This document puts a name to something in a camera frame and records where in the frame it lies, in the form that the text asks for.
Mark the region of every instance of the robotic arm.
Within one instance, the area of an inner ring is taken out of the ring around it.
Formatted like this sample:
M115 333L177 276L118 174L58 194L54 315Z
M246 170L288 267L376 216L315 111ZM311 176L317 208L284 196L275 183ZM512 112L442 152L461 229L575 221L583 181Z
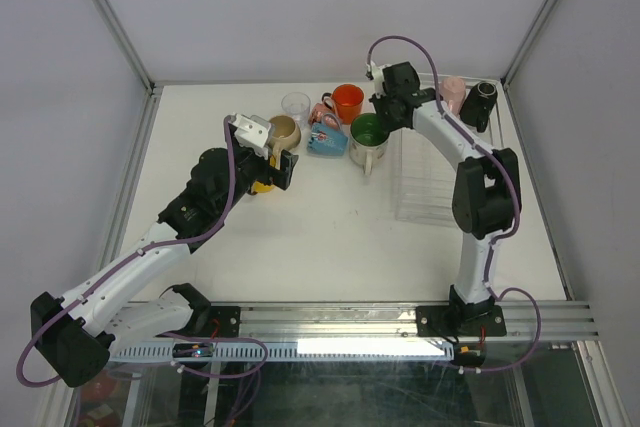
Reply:
M496 150L473 134L457 117L441 109L434 89L421 89L409 62L377 67L370 64L371 97L383 129L414 129L429 139L456 170L453 215L464 232L460 270L449 291L451 318L462 323L489 313L495 299L490 290L500 240L514 221L512 183L520 208L518 158L511 149ZM494 162L497 159L508 175ZM493 185L487 185L485 178Z
M34 338L59 316L35 347L70 387L86 383L112 353L141 340L167 331L198 332L208 321L210 303L190 284L172 286L156 301L123 307L151 279L194 253L222 227L220 220L254 182L289 187L297 156L283 151L279 169L269 164L270 123L236 115L226 128L232 155L222 148L204 152L185 190L136 245L61 298L45 292L31 304Z

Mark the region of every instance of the gray wall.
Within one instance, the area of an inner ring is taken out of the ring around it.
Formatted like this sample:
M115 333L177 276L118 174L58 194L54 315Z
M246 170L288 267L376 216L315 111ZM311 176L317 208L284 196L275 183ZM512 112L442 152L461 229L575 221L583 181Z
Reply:
M640 425L640 0L562 0L513 84L540 195Z
M0 0L0 16L0 424L26 426L29 304L90 271L144 95L91 0Z
M387 34L428 42L442 72L502 74L542 0L110 0L156 80L364 78ZM375 58L426 64L388 42Z

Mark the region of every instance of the white tabletop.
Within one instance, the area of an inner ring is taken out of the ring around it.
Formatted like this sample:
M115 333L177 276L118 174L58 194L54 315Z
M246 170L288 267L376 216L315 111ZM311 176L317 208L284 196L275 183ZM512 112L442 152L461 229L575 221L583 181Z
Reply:
M366 98L371 83L357 83ZM293 91L314 102L336 84L226 84L165 87L127 224L131 245L185 187L199 155L223 147L223 118L233 112L265 119L281 113ZM373 110L365 101L364 110ZM500 141L520 157L522 224L503 243L496 290L518 286L539 300L564 291L503 92L492 118ZM212 301L446 300L460 262L455 228L396 221L391 203L392 155L365 178L346 154L295 151L291 187L245 196L226 226L181 265L150 283L136 300L190 282Z

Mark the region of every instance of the tan mug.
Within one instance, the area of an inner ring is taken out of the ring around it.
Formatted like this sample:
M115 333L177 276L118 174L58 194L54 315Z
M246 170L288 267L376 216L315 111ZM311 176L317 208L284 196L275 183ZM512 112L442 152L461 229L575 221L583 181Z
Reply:
M293 150L300 144L302 134L300 127L288 115L276 115L269 119L269 123L273 125L273 133L269 139L269 147L271 148L271 158L269 163L271 166L280 168L280 154L283 150ZM263 194L271 192L275 188L274 185L264 185L261 182L254 182L252 193Z
M389 132L382 130L376 114L360 114L351 123L349 157L371 175L373 166L380 162L389 144Z

